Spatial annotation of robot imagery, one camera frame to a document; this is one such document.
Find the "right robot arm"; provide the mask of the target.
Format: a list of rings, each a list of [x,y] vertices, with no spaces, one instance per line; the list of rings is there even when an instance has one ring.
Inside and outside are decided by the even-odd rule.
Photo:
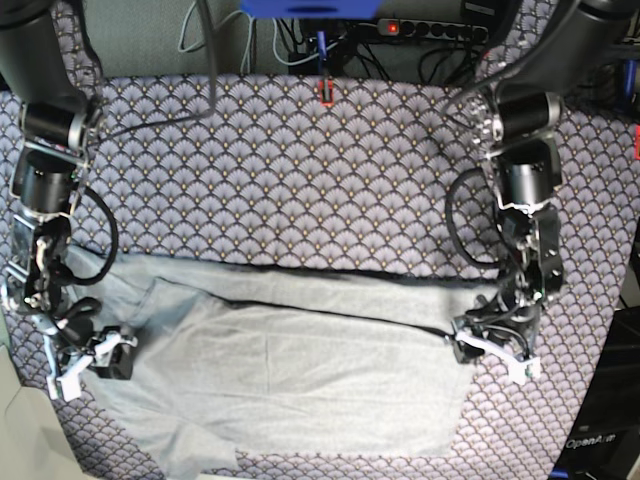
[[[128,380],[136,338],[121,327],[95,330],[102,303],[69,300],[70,286],[92,286],[109,273],[119,247],[117,222],[104,200],[86,184],[89,143],[101,115],[95,98],[68,78],[51,16],[50,1],[1,4],[1,77],[22,104],[18,126],[24,146],[10,181],[18,202],[11,226],[11,257],[1,287],[7,310],[30,316],[41,328],[53,381],[76,370]],[[111,235],[103,267],[81,277],[65,264],[71,217],[82,198],[105,215]]]

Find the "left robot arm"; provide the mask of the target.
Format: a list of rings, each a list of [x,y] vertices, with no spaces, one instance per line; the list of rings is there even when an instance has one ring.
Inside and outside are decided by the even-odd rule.
[[[476,308],[453,320],[449,341],[459,363],[492,354],[527,378],[539,367],[534,344],[540,317],[564,280],[560,220],[552,204],[562,183],[553,129],[564,95],[602,64],[638,9],[636,1],[561,1],[535,46],[455,96],[482,95],[487,111],[476,127],[487,145],[482,166],[463,172],[452,186],[484,176],[507,253],[506,261],[469,261],[504,276],[492,299],[479,297]]]

